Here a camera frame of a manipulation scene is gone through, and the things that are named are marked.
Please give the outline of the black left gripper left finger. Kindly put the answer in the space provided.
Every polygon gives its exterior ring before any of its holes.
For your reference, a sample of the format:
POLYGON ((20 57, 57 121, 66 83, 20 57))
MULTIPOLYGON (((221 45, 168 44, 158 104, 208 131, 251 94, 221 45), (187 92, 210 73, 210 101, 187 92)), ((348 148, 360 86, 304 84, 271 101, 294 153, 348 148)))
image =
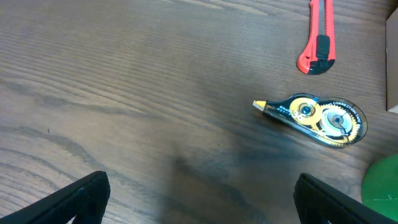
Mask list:
POLYGON ((108 204, 106 172, 95 171, 53 194, 1 218, 1 224, 100 224, 108 204))

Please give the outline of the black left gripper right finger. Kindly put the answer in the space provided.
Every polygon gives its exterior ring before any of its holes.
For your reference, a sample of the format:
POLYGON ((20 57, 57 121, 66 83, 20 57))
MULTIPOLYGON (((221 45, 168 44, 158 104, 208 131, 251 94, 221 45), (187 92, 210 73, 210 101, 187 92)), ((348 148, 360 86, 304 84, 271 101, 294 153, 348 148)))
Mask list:
POLYGON ((301 224, 397 224, 308 173, 295 184, 294 202, 301 224))

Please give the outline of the red utility knife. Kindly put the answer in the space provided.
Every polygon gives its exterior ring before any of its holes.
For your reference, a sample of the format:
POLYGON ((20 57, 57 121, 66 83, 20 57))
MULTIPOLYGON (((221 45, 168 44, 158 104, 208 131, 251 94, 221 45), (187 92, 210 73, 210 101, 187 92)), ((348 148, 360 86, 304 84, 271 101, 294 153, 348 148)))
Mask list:
POLYGON ((333 0, 311 0, 310 32, 297 68, 306 75, 327 72, 336 60, 333 0))

